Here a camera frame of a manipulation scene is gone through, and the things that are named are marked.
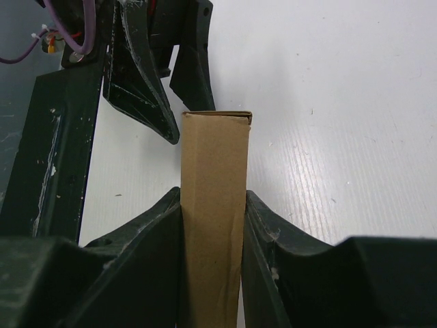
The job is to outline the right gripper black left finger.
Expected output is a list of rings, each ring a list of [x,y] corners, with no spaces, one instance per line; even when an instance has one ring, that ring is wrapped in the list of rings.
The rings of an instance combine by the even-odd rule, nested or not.
[[[175,327],[180,189],[81,247],[61,237],[1,239],[2,327]]]

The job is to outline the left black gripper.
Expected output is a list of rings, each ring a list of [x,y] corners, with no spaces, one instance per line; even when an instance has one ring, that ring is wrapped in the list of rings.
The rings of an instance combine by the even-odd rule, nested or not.
[[[98,21],[108,44],[103,96],[119,112],[142,123],[171,144],[178,125],[160,80],[190,111],[216,109],[210,83],[208,36],[210,1],[99,1]]]

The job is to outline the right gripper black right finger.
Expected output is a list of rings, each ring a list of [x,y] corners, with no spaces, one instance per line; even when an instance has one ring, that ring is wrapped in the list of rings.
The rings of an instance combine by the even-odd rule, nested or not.
[[[435,327],[436,241],[353,236],[329,245],[246,194],[247,327]]]

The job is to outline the brown cardboard box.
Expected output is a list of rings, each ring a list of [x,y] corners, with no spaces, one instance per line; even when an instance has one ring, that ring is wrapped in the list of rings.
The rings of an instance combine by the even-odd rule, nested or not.
[[[236,327],[252,114],[182,115],[178,327]]]

